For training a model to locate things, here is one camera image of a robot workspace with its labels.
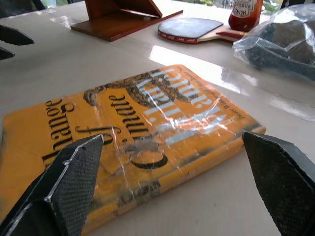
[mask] book cover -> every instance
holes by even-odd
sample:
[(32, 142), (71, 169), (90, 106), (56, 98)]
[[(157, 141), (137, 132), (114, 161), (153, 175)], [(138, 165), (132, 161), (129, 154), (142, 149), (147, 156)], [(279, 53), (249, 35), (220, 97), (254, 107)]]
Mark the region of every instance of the book cover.
[(59, 151), (104, 137), (84, 232), (241, 151), (244, 130), (265, 128), (183, 65), (173, 65), (7, 115), (0, 220)]

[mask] plastic wrap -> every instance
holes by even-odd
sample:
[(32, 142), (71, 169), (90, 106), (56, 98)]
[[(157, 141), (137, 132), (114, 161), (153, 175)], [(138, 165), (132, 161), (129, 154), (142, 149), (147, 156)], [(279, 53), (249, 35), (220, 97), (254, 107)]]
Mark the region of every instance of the plastic wrap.
[(104, 138), (88, 232), (234, 156), (244, 130), (265, 128), (182, 65), (14, 112), (3, 119), (1, 218), (78, 139)]
[(235, 56), (261, 69), (315, 80), (315, 4), (285, 8), (233, 45)]

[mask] orange dust jacket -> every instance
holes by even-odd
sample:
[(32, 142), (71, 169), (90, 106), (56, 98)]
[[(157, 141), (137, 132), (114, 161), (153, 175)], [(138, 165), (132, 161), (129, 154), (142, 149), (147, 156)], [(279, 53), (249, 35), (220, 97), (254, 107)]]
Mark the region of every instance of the orange dust jacket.
[(103, 134), (84, 232), (211, 169), (265, 128), (183, 65), (173, 65), (7, 115), (0, 220), (58, 152)]

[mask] white table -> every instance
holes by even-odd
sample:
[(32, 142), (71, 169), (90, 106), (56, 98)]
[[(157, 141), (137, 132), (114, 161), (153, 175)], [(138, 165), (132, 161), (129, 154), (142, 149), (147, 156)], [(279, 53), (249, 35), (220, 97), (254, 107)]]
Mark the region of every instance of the white table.
[[(226, 21), (229, 15), (223, 9), (175, 4), (184, 8), (184, 16)], [(16, 54), (0, 61), (0, 117), (51, 98), (180, 63), (212, 82), (265, 125), (268, 134), (295, 143), (315, 161), (314, 86), (249, 67), (233, 57), (228, 43), (185, 45), (162, 40), (157, 36), (157, 25), (113, 43), (61, 25), (87, 18), (82, 2), (0, 20), (0, 24), (18, 28), (35, 41), (24, 47), (0, 42)], [(280, 234), (258, 194), (246, 154), (241, 153), (91, 235)]]

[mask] wooden book stand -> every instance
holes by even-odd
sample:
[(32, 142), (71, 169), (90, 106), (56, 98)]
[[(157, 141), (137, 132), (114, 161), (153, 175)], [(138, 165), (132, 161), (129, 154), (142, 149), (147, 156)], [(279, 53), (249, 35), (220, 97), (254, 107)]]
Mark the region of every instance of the wooden book stand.
[(71, 29), (110, 42), (183, 12), (167, 6), (159, 9), (153, 0), (85, 0), (85, 4), (89, 20)]

